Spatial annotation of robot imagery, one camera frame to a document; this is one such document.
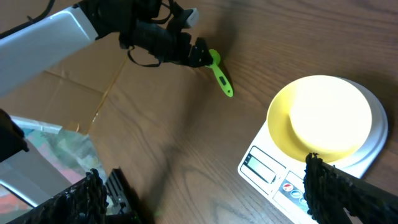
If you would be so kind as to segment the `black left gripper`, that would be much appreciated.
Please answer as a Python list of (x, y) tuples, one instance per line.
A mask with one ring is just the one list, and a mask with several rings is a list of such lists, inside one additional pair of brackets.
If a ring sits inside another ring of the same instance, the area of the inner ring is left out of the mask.
[(152, 65), (160, 65), (162, 62), (193, 68), (211, 65), (213, 58), (208, 51), (206, 40), (198, 37), (189, 56), (191, 40), (192, 36), (189, 33), (169, 31), (157, 24), (140, 20), (136, 20), (127, 33), (119, 35), (120, 47), (127, 49), (129, 59), (137, 65), (141, 63), (135, 61), (131, 55), (136, 47), (147, 50), (158, 60)]

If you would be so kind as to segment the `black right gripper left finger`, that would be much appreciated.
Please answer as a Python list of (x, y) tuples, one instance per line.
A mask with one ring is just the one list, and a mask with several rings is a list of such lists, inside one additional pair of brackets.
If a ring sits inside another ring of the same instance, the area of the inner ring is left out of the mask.
[(104, 224), (107, 191), (99, 173), (86, 177), (7, 224)]

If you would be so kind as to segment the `green plastic measuring scoop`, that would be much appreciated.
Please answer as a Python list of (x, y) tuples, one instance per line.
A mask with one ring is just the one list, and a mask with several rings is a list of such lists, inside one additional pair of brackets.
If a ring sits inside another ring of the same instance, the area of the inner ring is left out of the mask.
[(213, 59), (213, 62), (210, 65), (207, 65), (206, 67), (210, 68), (213, 71), (215, 78), (220, 88), (224, 92), (224, 94), (228, 97), (233, 97), (234, 95), (233, 87), (230, 84), (229, 80), (227, 79), (226, 75), (219, 67), (219, 64), (221, 62), (220, 54), (214, 49), (210, 49), (209, 53)]

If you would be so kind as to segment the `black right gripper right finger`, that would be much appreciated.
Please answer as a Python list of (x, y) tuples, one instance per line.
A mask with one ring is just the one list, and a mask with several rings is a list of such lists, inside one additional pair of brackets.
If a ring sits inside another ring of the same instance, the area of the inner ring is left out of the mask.
[(325, 163), (317, 153), (305, 158), (304, 199), (317, 223), (397, 223), (397, 196)]

